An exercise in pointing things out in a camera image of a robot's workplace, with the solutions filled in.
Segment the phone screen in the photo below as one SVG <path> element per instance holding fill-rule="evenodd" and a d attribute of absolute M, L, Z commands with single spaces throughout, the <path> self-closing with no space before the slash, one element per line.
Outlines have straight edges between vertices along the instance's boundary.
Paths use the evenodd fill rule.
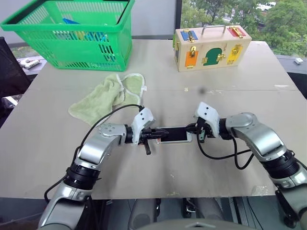
<path fill-rule="evenodd" d="M 175 128 L 164 128 L 163 127 L 163 129 L 168 131 L 169 134 L 167 137 L 161 138 L 161 142 L 188 140 L 187 131 L 185 127 L 175 127 Z"/>

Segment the green plastic basket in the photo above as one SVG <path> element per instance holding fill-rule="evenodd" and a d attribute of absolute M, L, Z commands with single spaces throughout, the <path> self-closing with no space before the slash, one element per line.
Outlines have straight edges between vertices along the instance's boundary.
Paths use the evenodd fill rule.
<path fill-rule="evenodd" d="M 58 69 L 124 71 L 132 48 L 133 4 L 134 0 L 34 0 L 1 27 L 15 31 Z"/>

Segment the lock box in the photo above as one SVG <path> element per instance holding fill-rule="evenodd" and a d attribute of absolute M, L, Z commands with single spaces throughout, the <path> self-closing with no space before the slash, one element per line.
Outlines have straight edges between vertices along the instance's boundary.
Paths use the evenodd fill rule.
<path fill-rule="evenodd" d="M 239 25 L 177 29 L 173 41 L 178 70 L 237 66 L 251 37 Z"/>

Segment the towel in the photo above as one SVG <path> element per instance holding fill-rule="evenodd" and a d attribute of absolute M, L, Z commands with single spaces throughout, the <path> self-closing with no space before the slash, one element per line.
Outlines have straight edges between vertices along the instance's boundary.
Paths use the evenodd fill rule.
<path fill-rule="evenodd" d="M 140 104 L 145 89 L 145 79 L 139 73 L 128 74 L 121 81 L 118 74 L 111 74 L 95 89 L 68 109 L 71 116 L 89 125 L 112 111 L 112 107 Z"/>

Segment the wall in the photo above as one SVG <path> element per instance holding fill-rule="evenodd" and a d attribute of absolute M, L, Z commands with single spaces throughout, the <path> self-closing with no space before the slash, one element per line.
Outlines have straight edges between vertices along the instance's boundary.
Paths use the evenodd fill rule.
<path fill-rule="evenodd" d="M 0 22 L 31 0 L 0 0 Z M 132 9 L 132 35 L 172 35 L 175 28 L 176 0 L 135 0 Z M 0 28 L 8 44 L 24 42 L 14 32 Z"/>

